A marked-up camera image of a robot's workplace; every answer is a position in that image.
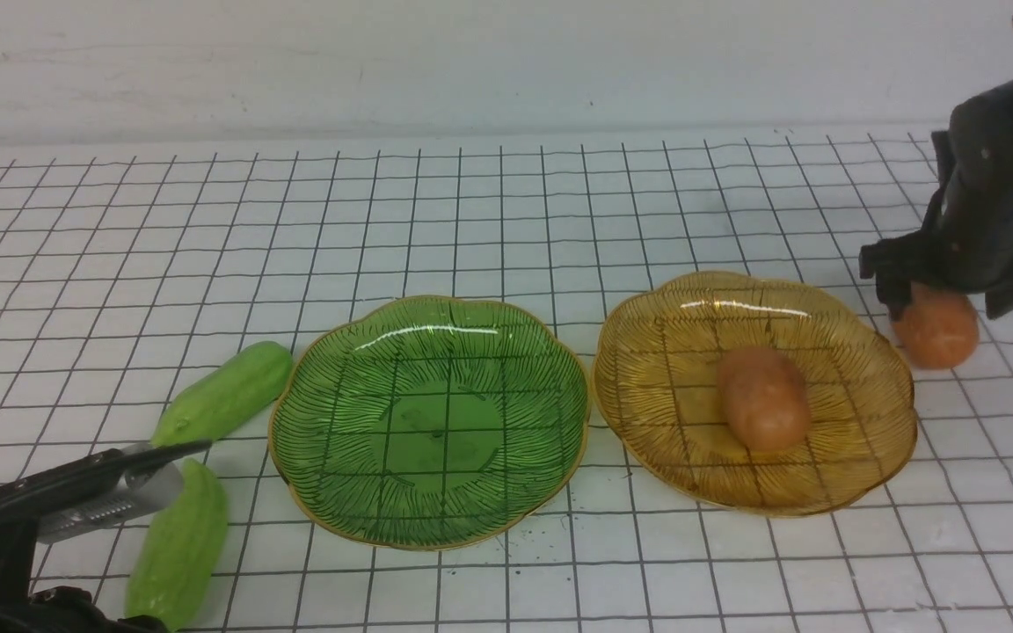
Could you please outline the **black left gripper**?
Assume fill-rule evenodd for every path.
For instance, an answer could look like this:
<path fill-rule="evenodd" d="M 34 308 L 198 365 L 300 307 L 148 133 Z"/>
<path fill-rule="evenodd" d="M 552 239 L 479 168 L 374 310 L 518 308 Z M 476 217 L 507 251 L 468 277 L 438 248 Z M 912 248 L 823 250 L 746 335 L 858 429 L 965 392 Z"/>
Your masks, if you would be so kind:
<path fill-rule="evenodd" d="M 153 616 L 105 616 L 77 586 L 33 594 L 33 556 L 37 541 L 57 543 L 165 509 L 184 488 L 174 461 L 210 445 L 137 442 L 1 485 L 0 632 L 162 632 Z"/>

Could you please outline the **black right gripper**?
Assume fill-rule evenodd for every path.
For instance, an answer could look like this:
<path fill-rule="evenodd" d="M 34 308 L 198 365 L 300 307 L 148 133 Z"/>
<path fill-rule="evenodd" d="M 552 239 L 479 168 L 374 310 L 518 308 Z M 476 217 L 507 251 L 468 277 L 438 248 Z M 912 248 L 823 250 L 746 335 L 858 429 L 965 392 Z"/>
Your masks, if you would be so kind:
<path fill-rule="evenodd" d="M 931 136 L 939 187 L 920 228 L 860 250 L 889 319 L 903 319 L 912 284 L 984 297 L 988 319 L 1013 311 L 1013 80 L 957 105 Z"/>

